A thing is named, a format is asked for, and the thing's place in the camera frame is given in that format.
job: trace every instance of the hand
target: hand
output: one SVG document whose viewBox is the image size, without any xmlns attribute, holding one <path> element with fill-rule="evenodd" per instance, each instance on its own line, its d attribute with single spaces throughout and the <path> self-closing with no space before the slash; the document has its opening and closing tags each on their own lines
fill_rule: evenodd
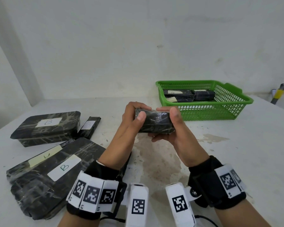
<svg viewBox="0 0 284 227">
<path fill-rule="evenodd" d="M 181 161 L 187 167 L 199 165 L 209 159 L 209 155 L 201 147 L 196 137 L 184 123 L 178 107 L 160 107 L 156 110 L 170 112 L 169 116 L 176 131 L 171 134 L 149 133 L 148 136 L 153 137 L 152 142 L 162 139 L 169 141 L 174 146 Z"/>
<path fill-rule="evenodd" d="M 121 125 L 98 162 L 116 170 L 124 166 L 133 148 L 135 137 L 146 119 L 145 112 L 141 111 L 134 120 L 136 108 L 151 110 L 151 107 L 144 103 L 129 102 L 122 115 Z"/>
</svg>

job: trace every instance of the table surface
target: table surface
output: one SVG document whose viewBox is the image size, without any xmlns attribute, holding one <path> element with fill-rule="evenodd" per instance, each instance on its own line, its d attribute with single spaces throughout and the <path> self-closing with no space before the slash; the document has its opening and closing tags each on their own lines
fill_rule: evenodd
<svg viewBox="0 0 284 227">
<path fill-rule="evenodd" d="M 248 200 L 272 225 L 284 226 L 284 110 L 252 96 L 236 120 L 190 121 L 187 126 L 203 148 L 222 163 L 231 163 L 247 185 Z M 81 126 L 89 116 L 102 118 L 91 140 L 109 145 L 129 101 L 140 101 L 152 108 L 160 106 L 156 97 L 95 98 L 44 100 L 29 112 L 0 130 L 0 226 L 57 226 L 64 210 L 51 220 L 34 221 L 25 216 L 10 192 L 6 170 L 57 145 L 57 143 L 24 148 L 11 133 L 29 116 L 66 111 L 81 112 Z M 188 169 L 166 141 L 151 143 L 146 134 L 137 135 L 124 181 L 144 183 L 149 188 L 147 226 L 174 227 L 165 186 L 173 182 L 187 183 Z M 219 223 L 211 208 L 192 203 L 194 214 L 204 215 Z M 119 210 L 125 218 L 125 208 Z M 198 226 L 211 226 L 198 220 Z M 101 226 L 124 226 L 115 221 L 102 221 Z"/>
</svg>

